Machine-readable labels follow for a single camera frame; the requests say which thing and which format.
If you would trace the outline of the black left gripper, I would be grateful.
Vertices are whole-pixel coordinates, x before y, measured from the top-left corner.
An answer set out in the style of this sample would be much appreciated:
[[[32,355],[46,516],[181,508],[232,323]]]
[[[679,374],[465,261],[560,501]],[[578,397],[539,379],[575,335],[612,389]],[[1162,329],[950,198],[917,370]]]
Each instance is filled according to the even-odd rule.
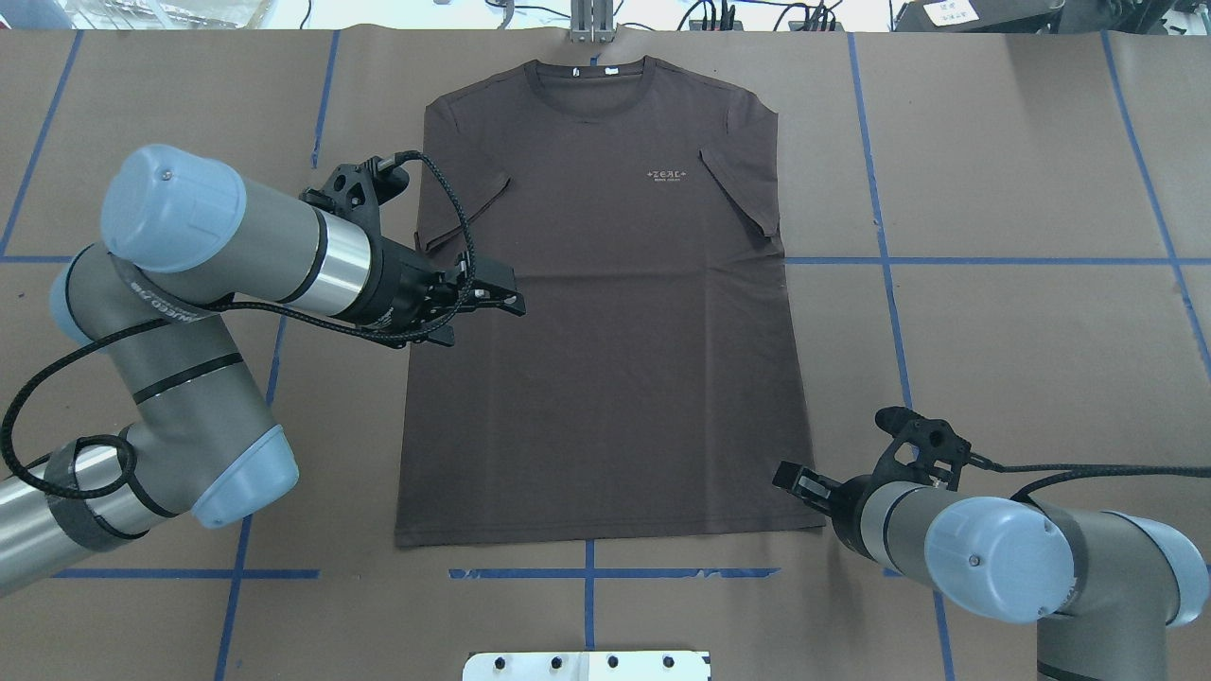
[[[368,298],[365,302],[365,338],[401,349],[411,343],[454,345],[449,317],[460,311],[465,286],[474,271],[474,253],[463,251],[455,267],[441,269],[412,248],[373,248]],[[526,315],[526,299],[511,267],[475,267],[472,309],[498,309]]]

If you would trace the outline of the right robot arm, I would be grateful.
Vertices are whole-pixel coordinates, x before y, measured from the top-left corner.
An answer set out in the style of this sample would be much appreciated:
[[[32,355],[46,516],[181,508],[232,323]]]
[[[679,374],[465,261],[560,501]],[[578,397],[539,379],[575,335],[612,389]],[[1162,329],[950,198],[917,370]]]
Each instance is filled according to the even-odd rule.
[[[782,462],[773,483],[836,538],[963,610],[1035,626],[1041,680],[1165,680],[1167,631],[1209,605],[1209,568],[1171,526],[1115,510],[964,496],[903,476],[839,482]]]

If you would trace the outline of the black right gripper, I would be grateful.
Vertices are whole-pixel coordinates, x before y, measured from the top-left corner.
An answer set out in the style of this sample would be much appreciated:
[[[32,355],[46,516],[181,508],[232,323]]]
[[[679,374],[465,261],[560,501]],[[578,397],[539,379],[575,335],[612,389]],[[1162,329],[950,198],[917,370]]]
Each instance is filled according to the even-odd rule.
[[[845,482],[817,474],[807,465],[782,460],[771,483],[832,521],[836,538],[853,553],[872,559],[861,532],[861,517],[873,475],[853,476]]]

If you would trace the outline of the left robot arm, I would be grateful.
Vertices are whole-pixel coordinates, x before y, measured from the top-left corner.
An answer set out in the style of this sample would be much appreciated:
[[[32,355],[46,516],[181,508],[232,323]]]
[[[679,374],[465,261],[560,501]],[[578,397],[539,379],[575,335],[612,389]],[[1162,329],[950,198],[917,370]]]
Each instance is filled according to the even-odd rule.
[[[526,313],[512,269],[476,254],[463,200],[423,151],[342,164],[289,198],[216,159],[139,148],[110,182],[99,241],[48,290],[78,350],[31,376],[2,417],[2,595],[182,514],[220,530],[295,486],[285,427],[224,313],[401,349],[450,347],[450,319],[484,307]],[[94,351],[139,420],[23,463],[13,435],[27,400]]]

